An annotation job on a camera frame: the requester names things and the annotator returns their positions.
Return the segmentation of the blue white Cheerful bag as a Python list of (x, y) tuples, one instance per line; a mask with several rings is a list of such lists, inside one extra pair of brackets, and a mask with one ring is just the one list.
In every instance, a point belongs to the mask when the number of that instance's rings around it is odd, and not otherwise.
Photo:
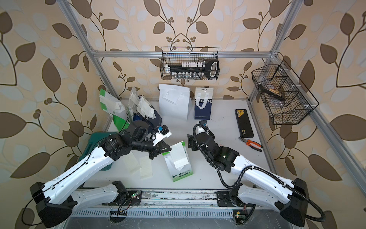
[(135, 86), (133, 86), (130, 91), (129, 102), (128, 102), (129, 115), (130, 115), (132, 121), (137, 121), (137, 120), (143, 119), (143, 117), (137, 111), (141, 98), (142, 98), (142, 95), (138, 94), (137, 88)]

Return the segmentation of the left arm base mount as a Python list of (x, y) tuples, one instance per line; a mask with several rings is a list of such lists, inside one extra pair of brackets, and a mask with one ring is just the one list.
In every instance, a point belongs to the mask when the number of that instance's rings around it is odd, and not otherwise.
[(103, 187), (103, 191), (114, 191), (116, 197), (109, 203), (105, 203), (108, 206), (118, 206), (117, 210), (110, 211), (110, 222), (119, 223), (126, 219), (128, 215), (128, 209), (134, 204), (140, 204), (141, 202), (141, 190), (128, 191), (121, 181), (114, 181), (112, 184)]

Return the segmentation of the green white bag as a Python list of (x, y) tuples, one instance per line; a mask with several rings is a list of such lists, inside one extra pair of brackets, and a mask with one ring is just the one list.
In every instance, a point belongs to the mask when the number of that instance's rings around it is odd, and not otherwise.
[(121, 132), (129, 127), (129, 118), (125, 106), (120, 100), (109, 94), (104, 89), (100, 90), (100, 105), (103, 111), (112, 116), (113, 123)]
[(186, 143), (181, 141), (171, 146), (171, 151), (162, 153), (173, 182), (193, 174), (186, 149)]

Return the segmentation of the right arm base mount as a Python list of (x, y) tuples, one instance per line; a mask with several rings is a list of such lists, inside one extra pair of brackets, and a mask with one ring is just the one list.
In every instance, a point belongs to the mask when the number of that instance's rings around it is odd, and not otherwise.
[(243, 184), (240, 184), (238, 187), (231, 190), (218, 191), (215, 193), (218, 207), (242, 208), (238, 211), (233, 210), (234, 223), (236, 225), (245, 225), (253, 215), (256, 208), (255, 204), (246, 204), (239, 199), (238, 191), (242, 185)]

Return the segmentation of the navy bag front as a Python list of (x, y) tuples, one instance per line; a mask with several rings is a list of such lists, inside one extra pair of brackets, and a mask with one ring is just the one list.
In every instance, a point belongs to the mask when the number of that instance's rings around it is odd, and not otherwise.
[(139, 98), (137, 112), (153, 130), (157, 130), (158, 127), (161, 126), (163, 119), (156, 109), (142, 95)]

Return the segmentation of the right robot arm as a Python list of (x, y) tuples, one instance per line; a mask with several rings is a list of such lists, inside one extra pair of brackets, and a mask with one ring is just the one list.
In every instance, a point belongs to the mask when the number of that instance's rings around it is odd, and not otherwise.
[(305, 181), (290, 180), (250, 162), (237, 151), (219, 146), (211, 133), (188, 135), (188, 147), (200, 151), (231, 193), (229, 201), (269, 207), (293, 225), (304, 227), (311, 204)]

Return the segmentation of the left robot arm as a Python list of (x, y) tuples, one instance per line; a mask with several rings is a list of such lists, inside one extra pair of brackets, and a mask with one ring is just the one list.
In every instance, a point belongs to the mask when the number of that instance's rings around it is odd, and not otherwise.
[(66, 221), (76, 211), (104, 203), (122, 205), (132, 200), (121, 181), (114, 181), (101, 188), (78, 190), (94, 174), (132, 150), (147, 152), (148, 158), (153, 159), (169, 152), (171, 148), (163, 140), (154, 143), (150, 139), (133, 138), (127, 131), (109, 135), (86, 158), (63, 174), (49, 182), (37, 182), (30, 187), (42, 224), (52, 228)]

